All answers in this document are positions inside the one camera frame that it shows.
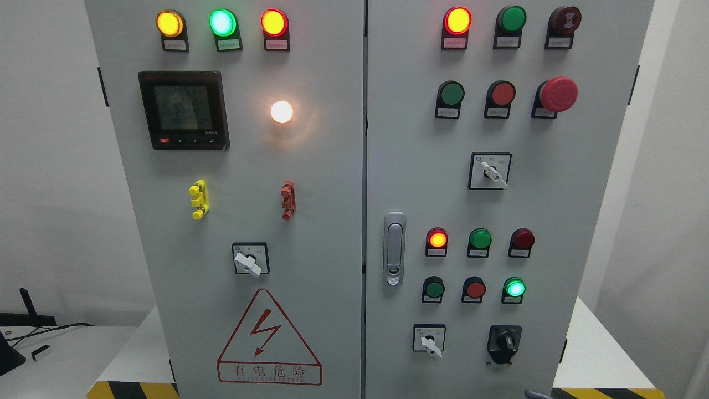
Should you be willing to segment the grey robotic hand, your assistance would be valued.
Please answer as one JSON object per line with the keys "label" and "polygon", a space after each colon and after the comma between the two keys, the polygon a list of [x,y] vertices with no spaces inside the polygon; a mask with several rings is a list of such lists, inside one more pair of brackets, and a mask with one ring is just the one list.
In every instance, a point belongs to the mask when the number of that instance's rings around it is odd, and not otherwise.
{"label": "grey robotic hand", "polygon": [[527,399],[553,399],[553,397],[547,394],[536,392],[536,391],[524,391],[524,396]]}

